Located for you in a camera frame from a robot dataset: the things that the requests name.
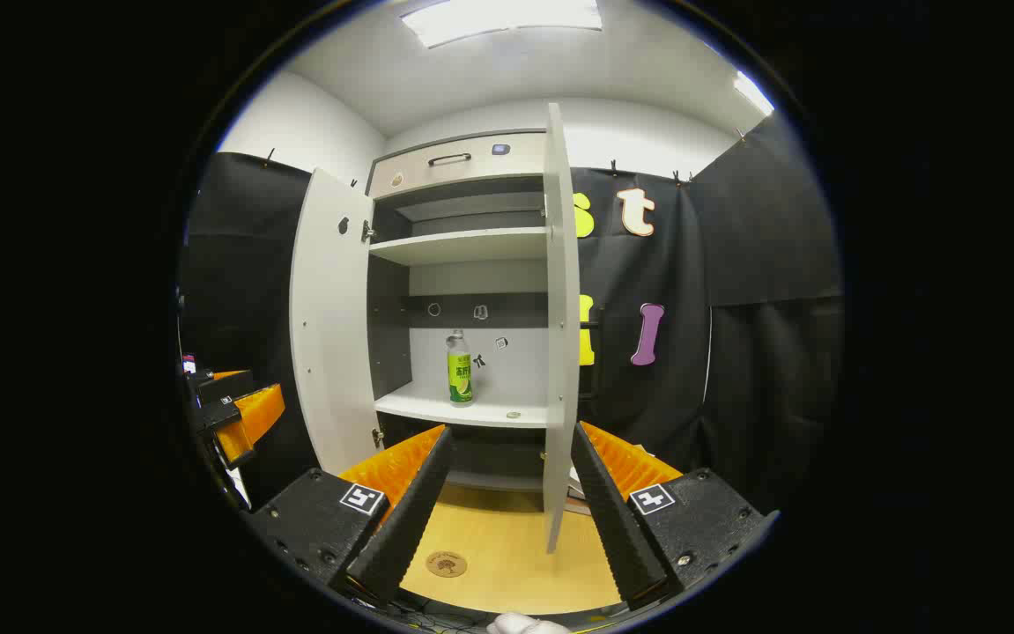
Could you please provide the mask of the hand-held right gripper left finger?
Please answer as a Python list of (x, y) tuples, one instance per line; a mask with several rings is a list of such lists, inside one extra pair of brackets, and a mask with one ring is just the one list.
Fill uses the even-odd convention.
[(248, 514), (254, 533), (323, 593), (396, 598), (453, 466), (445, 424), (333, 475), (313, 468)]

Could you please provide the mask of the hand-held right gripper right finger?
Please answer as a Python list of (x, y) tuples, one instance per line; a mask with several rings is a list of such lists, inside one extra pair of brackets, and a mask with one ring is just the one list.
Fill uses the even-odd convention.
[(576, 423), (571, 457), (631, 610), (703, 593), (760, 549), (781, 517), (707, 467), (681, 474), (590, 423)]

